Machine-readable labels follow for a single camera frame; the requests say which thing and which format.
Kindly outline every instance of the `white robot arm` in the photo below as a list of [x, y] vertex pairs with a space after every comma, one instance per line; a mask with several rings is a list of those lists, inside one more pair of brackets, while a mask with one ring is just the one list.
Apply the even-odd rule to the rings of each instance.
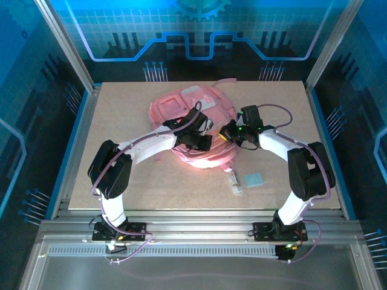
[[[181, 144], [189, 149], [208, 151], [212, 136], [205, 132], [212, 125], [212, 120], [193, 108], [185, 117], [165, 121], [142, 137], [119, 144], [105, 141], [88, 170], [93, 187], [101, 198], [104, 220], [113, 227], [119, 227], [126, 221], [122, 193], [128, 186], [132, 165]], [[113, 158], [117, 158], [116, 161], [105, 170]]]

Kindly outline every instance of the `light blue sponge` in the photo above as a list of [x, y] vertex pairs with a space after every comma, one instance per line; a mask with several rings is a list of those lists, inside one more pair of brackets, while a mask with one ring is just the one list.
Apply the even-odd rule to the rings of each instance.
[[263, 185], [264, 180], [262, 179], [262, 175], [260, 173], [247, 174], [243, 176], [244, 182], [247, 187]]

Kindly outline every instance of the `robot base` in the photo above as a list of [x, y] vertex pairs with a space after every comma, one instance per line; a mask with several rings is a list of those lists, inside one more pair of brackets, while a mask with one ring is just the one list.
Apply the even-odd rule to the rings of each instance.
[[[133, 232], [133, 233], [144, 233], [146, 232], [146, 223], [144, 222], [124, 222], [120, 229], [123, 231]], [[116, 240], [120, 242], [129, 242], [129, 241], [145, 241], [145, 235], [141, 236], [132, 236], [132, 235], [122, 235], [121, 233], [113, 230], [105, 221], [97, 222], [94, 226], [93, 237], [91, 238], [94, 242], [107, 242], [111, 240]]]
[[273, 228], [271, 222], [253, 223], [253, 233], [255, 242], [298, 242], [307, 241], [308, 234], [303, 222], [298, 222], [292, 226], [292, 229], [283, 231], [280, 234]]

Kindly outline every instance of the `glass panel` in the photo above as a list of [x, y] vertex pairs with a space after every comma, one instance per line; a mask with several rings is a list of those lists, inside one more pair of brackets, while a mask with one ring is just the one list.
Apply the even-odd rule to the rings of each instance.
[[0, 1], [0, 27], [0, 289], [18, 289], [84, 88], [33, 1]]
[[52, 3], [99, 83], [306, 80], [347, 0]]
[[386, 11], [385, 1], [364, 1], [315, 87], [357, 218], [365, 233], [381, 228], [384, 234], [387, 232]]

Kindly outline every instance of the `gear graphic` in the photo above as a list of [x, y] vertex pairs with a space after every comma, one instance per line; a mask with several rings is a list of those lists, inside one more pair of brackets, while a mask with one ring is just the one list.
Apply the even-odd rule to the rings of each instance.
[[177, 0], [176, 12], [182, 17], [188, 16], [189, 20], [210, 20], [211, 16], [218, 17], [218, 12], [224, 12], [225, 6], [230, 5], [231, 0]]

